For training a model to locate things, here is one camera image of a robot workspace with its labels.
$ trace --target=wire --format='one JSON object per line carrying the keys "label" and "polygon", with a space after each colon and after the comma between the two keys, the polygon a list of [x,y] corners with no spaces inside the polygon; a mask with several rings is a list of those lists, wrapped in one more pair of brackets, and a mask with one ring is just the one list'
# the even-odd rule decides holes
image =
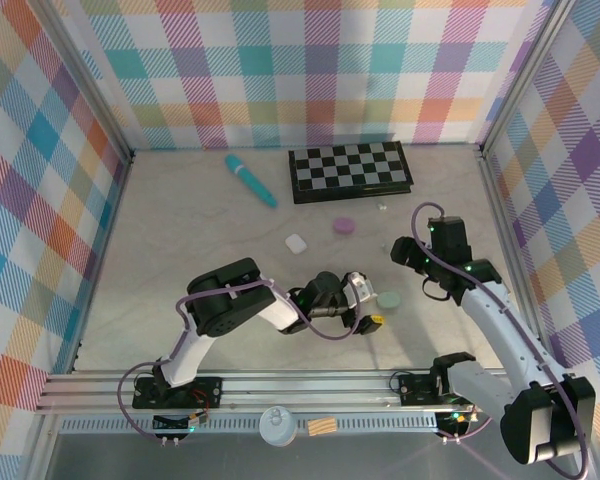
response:
{"label": "wire", "polygon": [[473,408],[471,409],[471,413],[469,414],[469,425],[467,425],[467,431],[464,432],[465,435],[469,434],[469,430],[471,430],[471,420],[473,418],[473,415],[476,413],[476,406],[474,405]]}
{"label": "wire", "polygon": [[428,283],[433,281],[433,279],[431,277],[427,277],[422,281],[422,293],[425,294],[425,296],[429,297],[431,300],[435,300],[437,302],[446,302],[447,300],[449,300],[451,298],[451,294],[449,292],[447,292],[447,296],[446,297],[436,297],[435,295],[431,295],[430,293],[427,293],[427,291],[424,289],[424,286]]}
{"label": "wire", "polygon": [[[318,329],[316,329],[311,324],[311,322],[305,317],[304,313],[302,313],[302,310],[300,310],[300,308],[294,302],[289,302],[291,304],[291,306],[293,307],[293,309],[298,314],[298,316],[300,317],[300,319],[302,319],[302,321],[309,327],[309,329],[311,331],[313,331],[316,335],[318,335],[321,338],[324,338],[326,340],[344,340],[345,338],[348,338],[349,336],[353,335],[353,333],[358,329],[358,326],[360,325],[360,321],[362,320],[361,308],[360,308],[360,296],[358,295],[358,291],[355,289],[355,286],[350,278],[347,278],[347,282],[349,283],[349,285],[351,285],[351,288],[353,289],[353,296],[355,297],[355,300],[356,300],[356,305],[355,305],[356,321],[354,322],[353,326],[351,327],[351,330],[349,330],[346,334],[341,335],[339,337],[332,337],[332,336],[329,336],[329,335],[326,335],[326,334],[320,332]],[[151,433],[147,432],[146,430],[143,430],[140,427],[140,425],[138,425],[136,423],[136,421],[133,420],[133,418],[131,418],[131,415],[129,415],[129,412],[127,411],[127,408],[125,407],[124,402],[122,401],[122,387],[124,385],[124,382],[129,377],[129,375],[131,375],[136,370],[139,370],[139,369],[145,368],[145,367],[161,367],[161,366],[169,363],[173,358],[175,358],[178,355],[178,353],[180,352],[180,349],[182,348],[182,345],[184,344],[184,342],[187,338],[187,334],[191,331],[191,328],[192,328],[191,322],[189,321],[187,314],[182,310],[182,305],[187,302],[197,300],[199,298],[212,297],[214,295],[221,295],[221,294],[225,294],[225,293],[241,292],[243,290],[249,290],[251,288],[261,287],[261,286],[267,286],[267,287],[271,288],[272,290],[274,290],[275,292],[277,292],[278,295],[280,295],[282,298],[288,298],[287,293],[282,291],[282,289],[280,289],[273,282],[273,280],[262,279],[262,280],[257,280],[255,282],[247,283],[245,285],[238,285],[235,287],[216,288],[216,289],[212,289],[212,290],[205,290],[202,292],[193,293],[191,295],[186,295],[185,297],[182,297],[180,300],[178,300],[176,302],[176,312],[178,312],[178,315],[180,315],[180,317],[182,318],[182,321],[184,322],[184,330],[180,334],[180,337],[178,337],[178,341],[176,342],[176,346],[173,347],[173,351],[169,355],[167,355],[163,360],[158,360],[156,362],[142,362],[137,365],[134,365],[129,370],[127,370],[125,373],[123,373],[122,377],[120,377],[120,380],[118,381],[118,389],[116,391],[118,407],[120,408],[120,411],[122,412],[122,415],[124,416],[124,418],[127,420],[127,422],[129,422],[129,425],[131,425],[131,428],[133,428],[136,432],[138,432],[140,435],[142,435],[146,439],[155,441],[155,442],[158,442],[158,443],[161,443],[162,445],[164,445],[164,442],[161,439],[156,437],[154,434],[151,434]]]}
{"label": "wire", "polygon": [[[270,280],[270,281],[271,281],[270,287],[271,287],[271,289],[273,291],[275,291],[282,298],[288,298],[289,297],[289,295],[286,292],[284,292],[275,283],[273,283],[273,280]],[[333,337],[331,335],[327,335],[326,333],[322,333],[320,330],[318,330],[316,327],[313,326],[313,324],[309,321],[309,319],[307,319],[307,317],[304,315],[304,313],[302,312],[302,310],[300,310],[300,307],[298,307],[295,304],[295,302],[289,302],[289,303],[291,304],[291,306],[293,307],[293,309],[298,314],[298,317],[309,328],[309,330],[311,330],[313,333],[315,333],[316,335],[318,335],[320,338],[324,338],[325,340],[333,340],[333,341],[344,340],[345,338],[349,338],[351,335],[353,335],[356,332],[356,330],[358,329],[358,326],[360,325],[360,321],[362,320],[362,315],[361,315],[361,310],[362,309],[360,308],[360,296],[358,295],[358,291],[356,290],[356,287],[353,284],[353,281],[351,280],[351,278],[347,277],[347,283],[349,283],[349,286],[353,290],[353,296],[356,299],[356,305],[354,307],[355,308],[355,313],[356,313],[356,320],[353,323],[353,326],[351,327],[351,329],[347,333],[345,333],[344,335]]]}
{"label": "wire", "polygon": [[444,435],[447,438],[459,438],[461,440],[464,440],[466,438],[471,438],[474,435],[479,434],[481,431],[483,431],[485,428],[487,428],[487,425],[489,425],[491,423],[491,417],[488,417],[483,423],[482,425],[480,425],[478,428],[476,428],[475,430],[473,430],[472,432],[469,432],[467,430],[467,433],[465,433],[464,435],[460,435],[459,437],[456,437],[455,435],[451,435],[448,432],[445,432],[444,430],[438,430],[438,433],[440,433],[441,435]]}
{"label": "wire", "polygon": [[209,397],[207,397],[207,394],[204,393],[202,390],[191,390],[191,393],[198,399],[198,400],[202,400],[200,397],[204,397],[204,403],[205,403],[205,408],[203,409],[204,413],[206,413],[207,417],[209,416]]}
{"label": "wire", "polygon": [[398,375],[399,373],[403,373],[403,374],[405,374],[405,375],[413,375],[413,373],[411,373],[411,372],[405,372],[405,371],[403,371],[403,370],[398,370],[398,371],[396,371],[396,372],[393,372],[393,374],[391,375],[391,378],[389,378],[389,390],[391,390],[393,393],[395,393],[395,394],[397,394],[397,395],[402,395],[402,394],[400,393],[400,389],[399,389],[399,388],[398,388],[398,389],[394,389],[394,388],[391,386],[391,382],[393,382],[393,379],[394,379],[394,378],[396,378],[396,375]]}
{"label": "wire", "polygon": [[138,389],[138,386],[137,386],[138,378],[140,378],[140,376],[142,376],[142,375],[149,375],[151,378],[153,378],[153,375],[151,375],[149,372],[140,372],[138,375],[133,377],[133,389],[134,390]]}
{"label": "wire", "polygon": [[[564,405],[565,405],[565,407],[567,409],[567,412],[569,413],[569,417],[571,418],[571,421],[573,422],[573,426],[574,426],[574,428],[576,430],[576,434],[577,434],[577,437],[578,437],[578,443],[580,444],[580,453],[582,455],[582,465],[580,467],[580,471],[577,474],[573,475],[573,474],[570,474],[568,472],[565,472],[564,470],[562,470],[560,467],[558,467],[551,460],[547,460],[547,463],[559,475],[561,475],[561,476],[563,476],[565,478],[568,478],[569,480],[582,480],[582,479],[584,479],[587,476],[587,473],[589,471],[589,455],[588,455],[587,442],[586,442],[586,439],[585,439],[584,429],[582,428],[582,424],[580,423],[580,420],[578,419],[578,414],[576,413],[576,410],[573,407],[573,405],[571,403],[571,400],[567,396],[567,392],[565,392],[565,390],[562,387],[562,385],[560,385],[560,381],[558,380],[558,378],[556,377],[556,375],[553,373],[553,371],[551,371],[551,369],[549,368],[549,366],[545,364],[544,358],[543,358],[542,354],[540,353],[540,351],[538,351],[538,349],[536,348],[536,346],[533,343],[533,341],[528,337],[528,335],[523,330],[523,328],[518,324],[518,321],[513,316],[513,314],[511,313],[511,311],[509,311],[509,309],[506,307],[506,305],[502,302],[502,300],[500,300],[500,298],[495,293],[493,293],[491,291],[491,289],[489,289],[489,287],[487,287],[480,280],[478,280],[477,278],[469,275],[468,273],[466,273],[466,272],[464,272],[464,271],[462,271],[462,270],[454,267],[453,265],[449,265],[444,260],[438,258],[436,255],[434,255],[432,252],[430,252],[427,249],[427,247],[424,245],[424,243],[422,243],[422,241],[420,240],[420,237],[418,236],[418,231],[416,230],[416,225],[417,225],[418,213],[420,213],[420,211],[424,207],[434,207],[434,208],[436,208],[440,212],[440,216],[444,217],[444,209],[440,205],[438,205],[437,203],[434,203],[434,202],[424,202],[424,203],[421,203],[420,205],[418,205],[416,207],[416,209],[413,211],[413,214],[411,215],[411,232],[413,233],[413,239],[415,240],[416,245],[418,245],[418,247],[420,248],[420,250],[422,250],[424,252],[424,254],[427,257],[429,257],[429,259],[431,259],[431,261],[437,263],[441,267],[446,268],[448,271],[450,271],[452,273],[455,273],[456,275],[461,276],[465,280],[470,281],[476,287],[478,287],[480,290],[482,290],[486,295],[489,296],[489,298],[491,298],[491,300],[493,300],[496,303],[496,305],[498,305],[498,307],[500,308],[500,310],[506,315],[506,317],[512,323],[513,327],[518,332],[518,335],[520,335],[520,337],[524,341],[524,343],[527,346],[527,348],[529,348],[529,350],[531,350],[531,352],[533,353],[533,356],[535,357],[536,361],[538,362],[538,365],[541,366],[542,371],[547,375],[547,377],[549,378],[549,380],[551,380],[551,382],[553,383],[556,391],[558,392],[558,395],[562,399],[562,401],[563,401],[563,403],[564,403]],[[489,423],[489,421],[485,422],[485,424],[481,425],[480,427],[478,427],[473,432],[469,433],[468,436],[465,436],[464,438],[469,438],[469,436],[474,436],[478,432],[481,432],[486,427],[486,425],[488,423]]]}

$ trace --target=metal frame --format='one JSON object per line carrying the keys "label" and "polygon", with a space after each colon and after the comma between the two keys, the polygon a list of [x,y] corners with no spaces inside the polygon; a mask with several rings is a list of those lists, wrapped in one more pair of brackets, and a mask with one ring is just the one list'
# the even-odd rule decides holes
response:
{"label": "metal frame", "polygon": [[61,423],[58,415],[36,415],[28,438],[31,454],[22,457],[18,480],[46,478]]}
{"label": "metal frame", "polygon": [[549,53],[558,32],[564,22],[569,18],[569,14],[575,7],[578,0],[556,0],[547,16],[538,36],[531,46],[530,53],[527,56],[522,68],[514,79],[511,90],[502,102],[500,111],[496,119],[487,132],[482,152],[485,158],[489,159],[493,146],[509,126],[513,114],[520,104],[522,96],[533,81],[536,73],[540,69],[542,62]]}
{"label": "metal frame", "polygon": [[124,172],[122,173],[122,178],[120,179],[120,186],[118,189],[118,196],[116,197],[113,206],[112,206],[112,214],[111,220],[109,221],[109,228],[107,233],[105,234],[104,243],[102,245],[102,254],[96,260],[96,265],[93,270],[93,281],[91,282],[91,286],[88,289],[86,295],[86,304],[82,309],[80,316],[78,317],[78,324],[76,325],[76,329],[73,333],[73,338],[69,343],[67,356],[64,359],[62,368],[59,370],[62,372],[71,372],[73,371],[73,364],[78,357],[78,350],[80,349],[80,345],[82,342],[82,337],[84,335],[84,330],[87,328],[87,317],[89,316],[89,312],[91,310],[91,304],[93,303],[93,296],[95,294],[96,285],[98,284],[98,280],[100,278],[100,274],[102,273],[102,265],[104,263],[104,259],[107,256],[107,250],[109,247],[109,242],[111,241],[111,235],[113,234],[113,230],[116,226],[116,222],[118,221],[118,213],[120,211],[120,204],[122,203],[122,199],[124,197],[124,193],[127,189],[127,183],[129,181],[129,177],[131,176],[131,170],[133,169],[133,158],[130,159],[129,163],[127,163]]}
{"label": "metal frame", "polygon": [[484,187],[487,203],[493,217],[493,223],[498,233],[498,241],[504,256],[509,277],[511,278],[512,290],[516,294],[520,313],[526,319],[527,325],[540,337],[545,348],[551,350],[549,337],[541,321],[540,310],[534,302],[533,289],[529,276],[524,269],[522,254],[518,248],[515,233],[504,204],[504,199],[497,188],[496,175],[491,164],[486,161],[480,149],[476,147],[476,159],[482,186]]}
{"label": "metal frame", "polygon": [[[457,412],[472,406],[424,405],[403,407],[400,396],[389,388],[395,370],[344,371],[213,371],[199,376],[223,379],[218,413],[262,413],[273,405],[284,405],[294,412],[371,413],[371,412]],[[414,374],[429,370],[409,370]],[[76,372],[52,375],[38,403],[40,414],[119,413],[118,380],[123,371]],[[504,376],[503,370],[495,370]],[[122,388],[125,406],[131,409],[133,379]],[[149,410],[134,413],[185,414],[189,410]]]}
{"label": "metal frame", "polygon": [[[293,414],[297,423],[298,434],[309,433],[309,422],[325,416],[336,420],[337,430],[334,434],[352,433],[435,433],[437,430],[434,412],[378,412],[378,413],[297,413]],[[215,433],[250,433],[258,434],[262,413],[216,413],[209,414],[207,422],[195,428],[199,434]],[[58,433],[61,435],[108,433],[134,434],[124,416],[110,415],[62,415]],[[191,433],[189,429],[154,429],[153,415],[150,413],[133,414],[131,418],[147,432],[154,434]]]}
{"label": "metal frame", "polygon": [[89,67],[73,44],[71,36],[64,28],[57,10],[51,4],[50,0],[29,0],[28,3],[31,10],[38,17],[38,21],[47,32],[47,35],[49,35],[51,43],[58,50],[78,89],[82,92],[95,117],[102,125],[116,153],[126,161],[130,161],[133,157],[133,149],[118,125],[118,121],[109,109],[102,93],[100,93],[100,89],[91,75]]}

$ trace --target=yellow small object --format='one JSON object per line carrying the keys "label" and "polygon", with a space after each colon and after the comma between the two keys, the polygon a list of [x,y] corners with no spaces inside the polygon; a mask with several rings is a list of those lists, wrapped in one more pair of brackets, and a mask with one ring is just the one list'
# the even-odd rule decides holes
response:
{"label": "yellow small object", "polygon": [[307,423],[309,427],[309,436],[323,435],[325,433],[332,433],[338,430],[338,423],[335,417],[320,418],[318,420],[309,420]]}

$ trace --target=white table surface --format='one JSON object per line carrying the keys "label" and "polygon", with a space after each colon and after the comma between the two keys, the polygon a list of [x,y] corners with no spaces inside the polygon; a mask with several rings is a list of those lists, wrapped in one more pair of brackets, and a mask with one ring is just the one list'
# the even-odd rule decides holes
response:
{"label": "white table surface", "polygon": [[[435,356],[457,351],[473,353],[486,367],[500,365],[460,308],[426,298],[423,278],[392,263],[383,250],[383,244],[390,248],[396,238],[410,235],[413,209],[432,200],[464,219],[474,258],[490,259],[510,285],[471,147],[405,147],[415,180],[411,194],[306,205],[293,204],[285,150],[232,151],[276,196],[276,210],[228,172],[227,153],[138,154],[76,369],[124,369],[170,352],[182,329],[174,304],[189,281],[247,256],[286,289],[306,285],[322,270],[339,277],[357,270],[377,292],[398,292],[402,303],[384,312],[386,325],[377,332],[341,342],[309,330],[283,336],[254,318],[216,341],[203,369],[428,368]],[[378,210],[379,201],[386,210]],[[428,238],[424,213],[419,232]],[[355,220],[355,233],[333,231],[340,216]],[[284,243],[293,233],[308,244],[300,255]],[[339,318],[315,324],[326,333],[345,332]]]}

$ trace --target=gray floor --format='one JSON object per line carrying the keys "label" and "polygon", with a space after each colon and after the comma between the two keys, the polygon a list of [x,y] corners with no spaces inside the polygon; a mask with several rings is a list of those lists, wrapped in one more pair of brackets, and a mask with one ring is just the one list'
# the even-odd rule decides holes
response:
{"label": "gray floor", "polygon": [[[562,468],[565,459],[559,460]],[[298,437],[284,448],[257,435],[203,434],[193,444],[160,448],[139,435],[61,435],[48,480],[500,479],[554,480],[545,464],[522,466],[490,426],[462,445],[434,434]]]}
{"label": "gray floor", "polygon": [[[415,180],[413,193],[308,205],[293,204],[286,151],[235,151],[277,197],[276,210],[227,171],[226,151],[140,152],[76,368],[123,369],[168,353],[182,328],[174,304],[188,282],[246,256],[286,289],[304,286],[322,270],[338,276],[359,270],[377,291],[399,292],[402,304],[373,335],[343,342],[328,342],[310,331],[281,336],[253,319],[217,341],[203,369],[418,368],[430,366],[437,355],[463,350],[485,366],[499,366],[485,338],[459,308],[427,299],[420,291],[422,277],[393,264],[383,251],[383,244],[390,246],[410,234],[414,207],[433,200],[447,214],[463,217],[474,257],[490,259],[508,283],[472,148],[405,151]],[[387,210],[377,209],[379,200]],[[332,222],[339,216],[355,219],[353,235],[333,232]],[[424,216],[420,226],[424,237]],[[301,255],[292,254],[284,243],[292,233],[309,246]],[[316,324],[331,334],[344,333],[339,319]]]}

